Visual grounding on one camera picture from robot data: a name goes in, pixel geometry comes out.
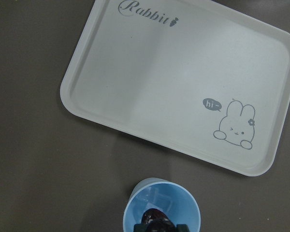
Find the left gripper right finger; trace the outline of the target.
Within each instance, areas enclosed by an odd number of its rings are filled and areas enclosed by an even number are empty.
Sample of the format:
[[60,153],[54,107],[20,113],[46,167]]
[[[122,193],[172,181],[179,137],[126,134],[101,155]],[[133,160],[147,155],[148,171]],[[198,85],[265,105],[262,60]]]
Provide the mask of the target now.
[[189,232],[187,224],[177,224],[176,232]]

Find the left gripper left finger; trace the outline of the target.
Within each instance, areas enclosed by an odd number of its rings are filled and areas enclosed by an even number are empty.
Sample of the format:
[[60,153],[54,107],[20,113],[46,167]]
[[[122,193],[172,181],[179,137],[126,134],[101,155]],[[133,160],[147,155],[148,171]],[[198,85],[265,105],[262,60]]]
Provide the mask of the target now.
[[148,225],[147,224],[135,224],[134,232],[146,232]]

